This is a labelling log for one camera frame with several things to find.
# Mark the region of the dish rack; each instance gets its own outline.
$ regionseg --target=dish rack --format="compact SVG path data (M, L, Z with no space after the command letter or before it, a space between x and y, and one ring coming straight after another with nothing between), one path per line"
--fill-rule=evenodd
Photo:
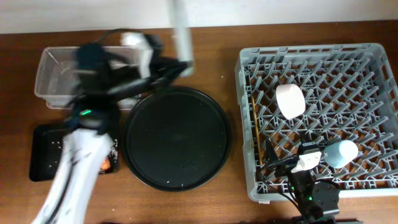
M340 197L398 195L398 88L380 44L255 47L243 49L235 67L243 126L243 156L249 198L286 200L260 181L257 148L271 138L279 158L297 152L299 134L320 146L349 139L358 156L341 169L321 160L317 179L340 184ZM286 120L275 99L278 85L296 84L306 110ZM264 177L288 193L287 178Z

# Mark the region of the clear plastic container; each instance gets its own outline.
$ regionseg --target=clear plastic container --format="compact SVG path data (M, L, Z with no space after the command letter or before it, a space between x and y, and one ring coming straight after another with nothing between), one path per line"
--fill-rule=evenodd
M40 58L35 82L35 95L46 101L50 109L64 109L72 99L71 92L78 84L74 54L78 47L48 47ZM108 52L122 55L131 65L137 65L138 51L129 47L105 47ZM119 102L121 109L131 109L135 99Z

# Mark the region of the black plate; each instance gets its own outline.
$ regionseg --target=black plate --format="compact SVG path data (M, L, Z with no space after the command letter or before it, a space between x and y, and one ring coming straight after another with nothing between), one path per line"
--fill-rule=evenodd
M176 87L148 96L131 110L122 151L144 183L182 191L210 180L230 147L229 121L219 104L198 90Z

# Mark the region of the white mug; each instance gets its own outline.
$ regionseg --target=white mug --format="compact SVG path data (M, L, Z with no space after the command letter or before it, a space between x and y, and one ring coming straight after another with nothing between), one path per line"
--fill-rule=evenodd
M298 117L305 111L303 92L295 84L279 85L276 88L276 101L286 119Z

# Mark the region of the brown wooden surface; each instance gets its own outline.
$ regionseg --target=brown wooden surface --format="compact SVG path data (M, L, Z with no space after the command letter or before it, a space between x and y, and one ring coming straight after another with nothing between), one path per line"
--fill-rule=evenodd
M149 30L173 55L169 30ZM32 130L63 118L34 95L40 54L48 46L79 45L101 31L0 35L0 220L30 223L42 206L51 181L28 178ZM238 223L290 218L299 213L290 202L261 205L249 200L243 166L243 134L236 99L234 66L245 47L378 42L398 74L398 21L285 24L192 29L196 70L177 84L204 91L227 112L233 130L231 154L207 184L180 193L144 185L121 160L115 174L101 175L86 213L86 223ZM114 36L108 44L118 44ZM366 223L397 223L398 197L341 199L338 218Z

